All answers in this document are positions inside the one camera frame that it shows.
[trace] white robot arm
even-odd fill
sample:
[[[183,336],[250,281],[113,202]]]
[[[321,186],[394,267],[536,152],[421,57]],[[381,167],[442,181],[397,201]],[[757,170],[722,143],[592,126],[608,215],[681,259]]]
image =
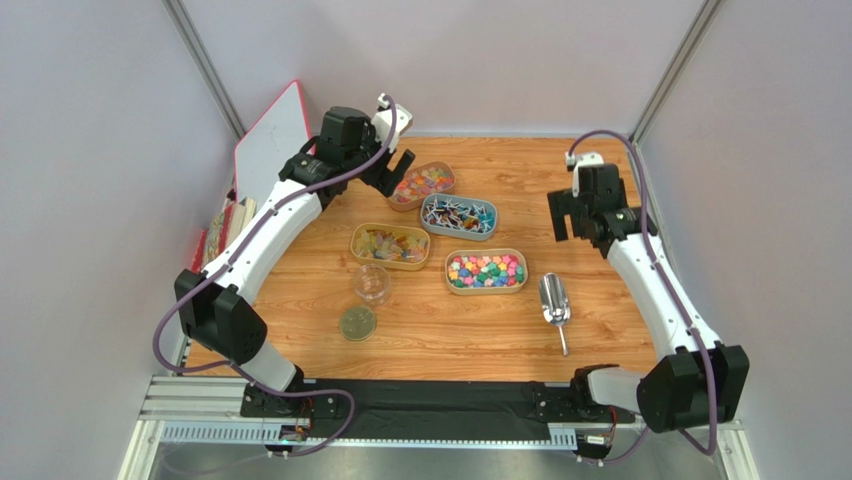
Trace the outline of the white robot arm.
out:
[[[361,167],[368,158],[381,154],[385,139],[388,139],[387,151],[359,178],[385,196],[393,193],[414,161],[414,154],[406,150],[393,171],[387,165],[399,137],[411,126],[413,118],[405,108],[396,105],[394,122],[392,110],[383,97],[379,97],[379,111],[372,120],[351,108],[329,110],[323,118],[320,135],[284,164],[269,198],[228,250],[207,264],[201,274],[185,270],[175,281],[175,293],[180,299],[204,281],[208,273],[228,266],[180,309],[183,331],[274,390],[287,390],[299,370],[266,340],[266,324],[251,305],[281,255],[331,200],[346,189],[347,182],[335,182],[315,193],[297,196],[280,209],[276,205],[308,185],[326,182]],[[316,149],[315,154],[309,153],[311,148]],[[234,250],[238,248],[243,250],[234,260]]]
[[[658,360],[647,375],[617,365],[579,369],[572,387],[589,404],[641,413],[657,433],[707,425],[707,372],[696,341],[700,335],[713,367],[718,419],[732,420],[749,367],[745,351],[725,346],[696,311],[652,223],[649,246],[656,261],[651,261],[640,229],[641,209],[628,207],[618,167],[598,153],[566,155],[566,165],[574,171],[572,188],[548,194],[556,240],[568,239],[565,217],[570,216],[574,236],[591,241],[624,280],[651,332]],[[689,315],[689,327],[657,268],[663,269]]]

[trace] candy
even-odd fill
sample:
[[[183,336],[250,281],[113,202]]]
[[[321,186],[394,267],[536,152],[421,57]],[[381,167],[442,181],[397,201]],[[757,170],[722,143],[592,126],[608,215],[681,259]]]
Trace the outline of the candy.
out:
[[[458,288],[513,287],[524,282],[524,268],[514,255],[469,255],[451,260],[447,279]]]
[[[465,205],[440,196],[424,205],[421,215],[423,221],[430,225],[473,233],[489,233],[497,224],[496,213],[483,205]]]
[[[426,258],[428,241],[422,237],[385,230],[363,230],[353,251],[362,258],[417,263]]]
[[[443,192],[455,183],[453,174],[444,168],[433,166],[408,172],[396,186],[391,200],[410,203],[433,193]]]

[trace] clear plastic cup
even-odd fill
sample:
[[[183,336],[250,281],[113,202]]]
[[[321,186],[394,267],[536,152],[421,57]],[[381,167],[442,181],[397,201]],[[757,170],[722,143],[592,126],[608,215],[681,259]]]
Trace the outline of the clear plastic cup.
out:
[[[381,265],[363,265],[355,271],[355,293],[371,307],[382,305],[390,297],[390,274]]]

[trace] metal scoop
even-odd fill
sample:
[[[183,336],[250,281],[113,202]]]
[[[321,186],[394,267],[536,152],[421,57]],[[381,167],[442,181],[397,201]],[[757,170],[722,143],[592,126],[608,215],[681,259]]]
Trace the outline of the metal scoop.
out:
[[[565,284],[555,273],[548,273],[538,282],[538,294],[541,297],[541,311],[547,323],[559,328],[562,338],[562,355],[568,356],[568,343],[562,326],[571,319],[571,304],[565,293]]]

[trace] wooden tabletop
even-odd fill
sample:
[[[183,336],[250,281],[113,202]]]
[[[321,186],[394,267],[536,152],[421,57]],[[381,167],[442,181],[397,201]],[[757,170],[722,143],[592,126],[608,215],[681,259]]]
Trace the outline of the wooden tabletop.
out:
[[[416,210],[391,210],[378,192],[350,182],[293,242],[261,288],[254,308],[269,326],[267,338],[308,378],[556,382],[600,363],[649,371],[656,363],[651,338],[624,282],[589,242],[554,240],[546,194],[570,188],[563,163],[570,145],[568,139],[403,139],[400,149],[417,155],[414,166],[444,161],[457,178],[454,194],[494,203],[497,232],[486,242],[432,235],[426,267],[390,270],[393,293],[374,308],[375,333],[350,342],[338,321],[359,304],[352,286],[360,266],[349,252],[352,232],[365,222],[420,226]],[[590,150],[618,165],[628,202],[638,205],[624,148],[592,139],[577,151]],[[527,259],[529,280],[520,292],[449,292],[442,275],[450,252],[503,247]],[[562,356],[559,333],[541,313],[538,281],[548,272],[559,274],[571,300],[573,316],[565,327],[569,357]],[[187,364],[218,359],[194,344]],[[234,373],[222,368],[207,374]]]

